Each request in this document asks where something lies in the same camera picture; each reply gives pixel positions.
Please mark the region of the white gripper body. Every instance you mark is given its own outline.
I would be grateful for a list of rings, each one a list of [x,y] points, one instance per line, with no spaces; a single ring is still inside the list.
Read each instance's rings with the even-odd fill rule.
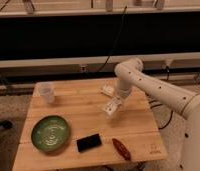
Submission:
[[[103,111],[108,117],[111,117],[118,110],[121,104],[121,99],[118,97],[114,97],[106,103],[106,105],[103,107]]]

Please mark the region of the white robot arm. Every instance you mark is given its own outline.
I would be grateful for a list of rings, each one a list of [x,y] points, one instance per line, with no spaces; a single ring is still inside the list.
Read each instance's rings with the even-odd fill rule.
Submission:
[[[172,85],[142,72],[139,58],[115,66],[114,97],[104,111],[111,116],[135,86],[186,119],[180,166],[182,171],[200,171],[200,94]]]

